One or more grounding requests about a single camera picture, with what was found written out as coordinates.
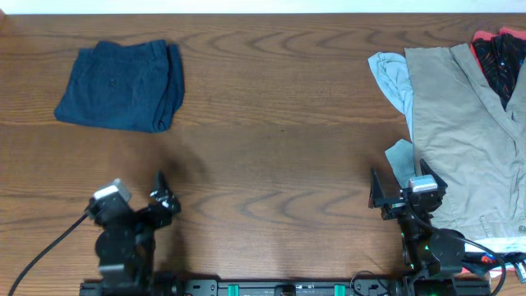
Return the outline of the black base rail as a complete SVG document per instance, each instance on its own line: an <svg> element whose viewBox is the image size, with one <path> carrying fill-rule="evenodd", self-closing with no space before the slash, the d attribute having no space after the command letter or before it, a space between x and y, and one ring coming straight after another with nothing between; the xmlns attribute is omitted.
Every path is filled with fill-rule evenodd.
<svg viewBox="0 0 526 296"><path fill-rule="evenodd" d="M164 296L487 296L485 280L418 280L413 286L401 280L354 278L349 281L217 281L157 278L149 288L109 286L102 281L80 285L80 296L164 295Z"/></svg>

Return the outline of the black patterned garment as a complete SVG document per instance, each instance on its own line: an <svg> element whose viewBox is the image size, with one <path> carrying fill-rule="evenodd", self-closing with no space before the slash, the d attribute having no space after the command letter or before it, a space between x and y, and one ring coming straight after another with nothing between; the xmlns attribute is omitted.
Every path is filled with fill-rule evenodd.
<svg viewBox="0 0 526 296"><path fill-rule="evenodd" d="M482 74L499 96L503 109L506 109L525 60L525 40L505 34L490 41L476 40L473 46L482 66Z"/></svg>

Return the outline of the khaki tan shorts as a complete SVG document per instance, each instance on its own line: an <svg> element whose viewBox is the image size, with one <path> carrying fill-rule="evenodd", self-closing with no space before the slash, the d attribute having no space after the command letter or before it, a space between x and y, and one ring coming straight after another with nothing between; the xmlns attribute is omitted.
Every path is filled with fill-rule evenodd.
<svg viewBox="0 0 526 296"><path fill-rule="evenodd" d="M447 183L432 220L472 240L525 235L525 71L502 106L468 45L407 48L413 144Z"/></svg>

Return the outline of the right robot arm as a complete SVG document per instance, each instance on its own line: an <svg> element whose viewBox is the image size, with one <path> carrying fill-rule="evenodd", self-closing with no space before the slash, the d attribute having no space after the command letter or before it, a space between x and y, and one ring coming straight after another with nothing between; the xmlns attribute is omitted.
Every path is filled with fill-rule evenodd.
<svg viewBox="0 0 526 296"><path fill-rule="evenodd" d="M381 209L383 220L400 227L404 264L410 272L385 287L388 295L459 295L454 276L463 269L463 235L431 225L432 213L442 205L448 187L425 160L423 175L412 177L396 197L384 194L376 171L371 172L368 206Z"/></svg>

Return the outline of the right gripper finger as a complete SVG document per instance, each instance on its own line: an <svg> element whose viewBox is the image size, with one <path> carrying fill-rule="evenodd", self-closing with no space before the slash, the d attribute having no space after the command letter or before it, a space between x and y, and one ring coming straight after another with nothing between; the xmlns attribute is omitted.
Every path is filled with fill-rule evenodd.
<svg viewBox="0 0 526 296"><path fill-rule="evenodd" d="M419 163L422 175L431 175L439 189L446 189L448 187L448 184L430 167L430 165L424 159L420 159Z"/></svg>
<svg viewBox="0 0 526 296"><path fill-rule="evenodd" d="M381 187L377 172L371 169L371 187L369 193L368 207L370 209L382 207L386 203L385 194Z"/></svg>

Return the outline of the white printed garment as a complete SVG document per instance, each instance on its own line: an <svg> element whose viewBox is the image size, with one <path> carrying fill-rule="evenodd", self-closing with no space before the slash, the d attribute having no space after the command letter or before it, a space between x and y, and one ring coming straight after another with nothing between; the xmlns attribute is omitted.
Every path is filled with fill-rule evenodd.
<svg viewBox="0 0 526 296"><path fill-rule="evenodd" d="M502 256L507 271L517 275L521 283L525 282L525 237L517 238L484 238L477 243L488 247ZM490 274L495 278L502 274L501 266L489 252L467 244L463 259L463 272L471 272L478 276Z"/></svg>

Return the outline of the navy blue shorts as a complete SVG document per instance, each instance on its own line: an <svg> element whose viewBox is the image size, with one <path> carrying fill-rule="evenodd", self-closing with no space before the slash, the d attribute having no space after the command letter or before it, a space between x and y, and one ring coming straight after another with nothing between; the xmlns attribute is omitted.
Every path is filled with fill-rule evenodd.
<svg viewBox="0 0 526 296"><path fill-rule="evenodd" d="M100 41L79 50L54 116L87 127L165 132L184 94L177 44L164 39L129 46Z"/></svg>

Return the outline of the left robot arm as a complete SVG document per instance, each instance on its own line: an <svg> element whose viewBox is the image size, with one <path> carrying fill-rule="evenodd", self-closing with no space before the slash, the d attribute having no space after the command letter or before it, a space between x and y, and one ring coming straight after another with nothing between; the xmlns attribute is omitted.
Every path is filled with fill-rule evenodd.
<svg viewBox="0 0 526 296"><path fill-rule="evenodd" d="M82 295L175 295L177 281L154 272L155 231L171 225L181 211L164 174L155 175L148 206L133 210L132 195L117 178L90 198L85 213L103 233L95 242L102 280L93 288L81 286Z"/></svg>

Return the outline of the light blue garment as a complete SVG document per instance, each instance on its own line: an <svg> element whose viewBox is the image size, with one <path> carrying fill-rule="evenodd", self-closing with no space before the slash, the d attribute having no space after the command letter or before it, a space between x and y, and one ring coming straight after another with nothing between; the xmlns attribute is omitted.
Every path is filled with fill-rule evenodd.
<svg viewBox="0 0 526 296"><path fill-rule="evenodd" d="M398 140L385 151L385 156L398 184L407 187L409 179L417 175L413 147L414 90L407 61L398 53L378 52L369 57L368 63L383 95L405 117L410 140Z"/></svg>

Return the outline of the red garment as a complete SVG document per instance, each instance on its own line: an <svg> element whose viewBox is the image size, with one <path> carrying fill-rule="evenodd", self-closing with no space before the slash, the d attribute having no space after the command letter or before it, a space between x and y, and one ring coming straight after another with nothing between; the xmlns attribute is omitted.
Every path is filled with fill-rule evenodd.
<svg viewBox="0 0 526 296"><path fill-rule="evenodd" d="M487 32L487 31L484 31L484 30L478 30L478 31L476 31L474 33L472 42L469 45L469 47L470 47L471 53L473 54L474 58L476 59L476 62L477 62L479 67L482 67L482 66L481 66L479 58L478 58L478 56L476 54L476 51L474 49L473 42L476 41L476 40L479 40L479 39L484 40L484 41L490 41L492 38L494 38L496 36L505 35L505 34L512 35L515 38L518 38L518 39L521 39L521 40L525 40L525 37L526 37L526 33L525 33L524 30L516 30L514 28L505 27L505 26L501 27L497 34L493 34L491 32Z"/></svg>

